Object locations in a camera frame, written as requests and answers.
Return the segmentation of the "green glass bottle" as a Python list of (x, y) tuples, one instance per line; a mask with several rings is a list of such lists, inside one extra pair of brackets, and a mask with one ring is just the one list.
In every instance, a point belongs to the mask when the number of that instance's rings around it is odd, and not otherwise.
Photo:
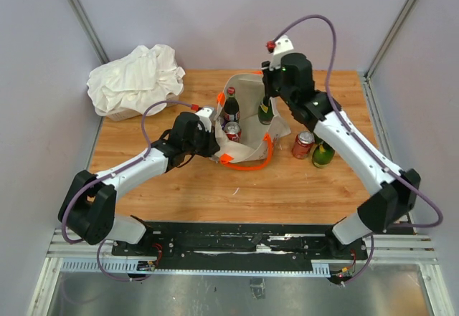
[(312, 154), (312, 164), (317, 168), (325, 168), (330, 164), (335, 155), (335, 150), (326, 142), (320, 142)]
[(315, 144), (320, 144), (323, 142), (323, 140), (319, 136), (317, 136), (315, 133), (313, 134), (313, 136), (314, 136)]
[(263, 125), (269, 125), (273, 119), (273, 106), (269, 96), (264, 96), (257, 109), (258, 120)]

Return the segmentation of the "white canvas tote bag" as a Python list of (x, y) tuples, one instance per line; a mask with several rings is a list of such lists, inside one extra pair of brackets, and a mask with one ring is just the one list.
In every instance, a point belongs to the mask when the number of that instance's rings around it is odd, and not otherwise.
[[(219, 115), (223, 117), (224, 102), (227, 99), (227, 89), (236, 89), (236, 99), (240, 106), (240, 126), (242, 134), (240, 142), (232, 142), (227, 138), (223, 129), (216, 124)], [(277, 100), (271, 98), (273, 106), (273, 119), (271, 124), (263, 125), (258, 120), (257, 109), (265, 96), (262, 75), (238, 74), (232, 76), (223, 91), (217, 96), (216, 117), (214, 121), (215, 135), (220, 150), (212, 156), (214, 161), (225, 159), (230, 163), (258, 161), (267, 158), (268, 145), (263, 140), (269, 135), (274, 143), (279, 138), (290, 134), (290, 126), (278, 111)]]

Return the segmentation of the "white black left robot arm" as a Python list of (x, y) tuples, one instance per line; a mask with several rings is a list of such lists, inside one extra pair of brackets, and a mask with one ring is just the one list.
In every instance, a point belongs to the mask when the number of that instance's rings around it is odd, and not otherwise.
[(73, 179), (58, 213), (62, 229), (70, 229), (90, 245), (105, 240), (122, 241), (137, 255), (153, 249), (147, 225), (134, 216), (115, 213), (117, 202), (153, 177), (185, 166), (194, 156), (212, 157), (219, 151), (215, 138), (213, 107), (196, 113), (181, 112), (172, 129), (150, 142), (134, 158), (106, 171), (80, 171)]

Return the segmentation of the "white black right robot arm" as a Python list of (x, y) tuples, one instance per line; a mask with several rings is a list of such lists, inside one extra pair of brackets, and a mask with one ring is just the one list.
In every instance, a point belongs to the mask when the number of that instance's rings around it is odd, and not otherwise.
[(351, 215), (338, 221), (325, 240), (326, 253), (340, 259), (351, 243), (370, 233), (382, 233), (415, 206), (420, 175), (403, 171), (381, 154), (351, 123), (327, 92), (315, 88), (312, 64), (301, 53), (288, 53), (278, 65), (261, 64), (266, 93), (279, 97), (293, 118), (329, 144), (359, 177), (370, 197)]

